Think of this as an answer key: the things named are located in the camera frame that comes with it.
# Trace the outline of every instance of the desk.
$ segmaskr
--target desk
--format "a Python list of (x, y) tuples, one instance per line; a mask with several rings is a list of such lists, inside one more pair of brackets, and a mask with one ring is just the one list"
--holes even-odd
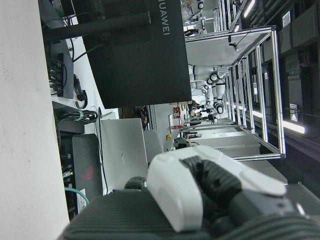
[(38, 1), (1, 1), (1, 239), (56, 239), (69, 223)]

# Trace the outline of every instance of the robotic hand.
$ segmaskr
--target robotic hand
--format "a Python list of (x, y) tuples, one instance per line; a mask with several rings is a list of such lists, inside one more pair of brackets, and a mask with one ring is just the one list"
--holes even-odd
[(228, 224), (224, 222), (220, 227), (230, 227), (221, 230), (221, 234), (232, 234), (237, 229), (241, 232), (248, 226), (251, 227), (247, 231), (258, 231), (256, 225), (263, 225), (264, 230), (270, 226), (272, 232), (278, 226), (277, 221), (283, 228), (314, 224), (299, 204), (285, 198), (286, 187), (282, 182), (208, 146), (157, 155), (149, 166), (147, 188), (176, 232), (202, 227), (202, 193), (227, 212)]

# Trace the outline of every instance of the black monitor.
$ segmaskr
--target black monitor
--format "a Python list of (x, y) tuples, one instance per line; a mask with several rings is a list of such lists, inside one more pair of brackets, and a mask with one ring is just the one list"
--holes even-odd
[(149, 12), (151, 24), (83, 37), (105, 108), (191, 101), (179, 0), (73, 0), (79, 24)]

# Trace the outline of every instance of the cable bundle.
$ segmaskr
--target cable bundle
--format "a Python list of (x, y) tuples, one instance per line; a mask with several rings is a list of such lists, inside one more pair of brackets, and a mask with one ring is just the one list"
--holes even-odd
[(98, 113), (90, 110), (78, 110), (75, 112), (64, 111), (61, 113), (58, 122), (62, 121), (81, 121), (84, 124), (95, 123), (98, 119)]
[(66, 65), (58, 60), (53, 58), (47, 59), (47, 70), (49, 76), (49, 84), (50, 88), (52, 88), (56, 93), (52, 93), (51, 95), (58, 95), (62, 93), (66, 84), (67, 84), (67, 67)]

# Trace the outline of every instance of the laptop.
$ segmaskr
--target laptop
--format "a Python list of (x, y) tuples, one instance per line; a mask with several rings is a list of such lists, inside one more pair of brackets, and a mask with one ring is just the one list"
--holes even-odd
[(132, 177), (147, 177), (140, 118), (101, 120), (103, 165), (109, 190), (122, 190)]

